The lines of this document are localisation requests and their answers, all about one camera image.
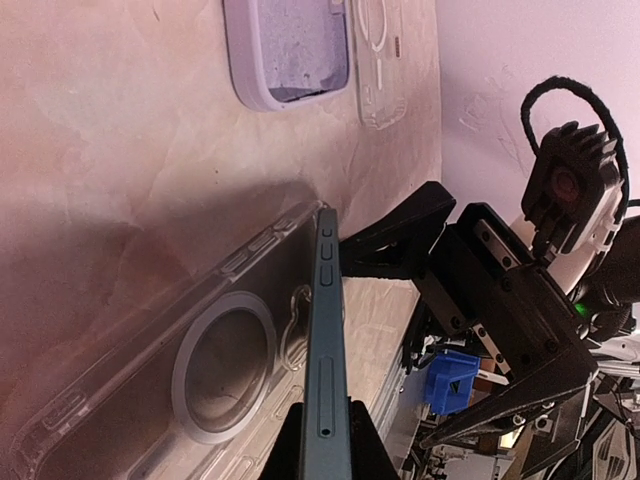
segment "screw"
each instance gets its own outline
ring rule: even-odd
[[[502,286],[502,290],[505,292],[511,291],[511,280],[509,280],[509,277],[504,277],[500,282],[500,285]]]
[[[547,340],[544,342],[544,348],[546,348],[549,353],[556,353],[558,351],[558,344],[553,340]]]

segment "floor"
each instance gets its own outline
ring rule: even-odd
[[[0,0],[0,477],[16,431],[199,272],[301,199],[342,236],[440,178],[433,1],[404,4],[405,117],[360,125],[355,85],[246,109],[214,0]],[[415,292],[346,282],[350,390],[372,402]]]

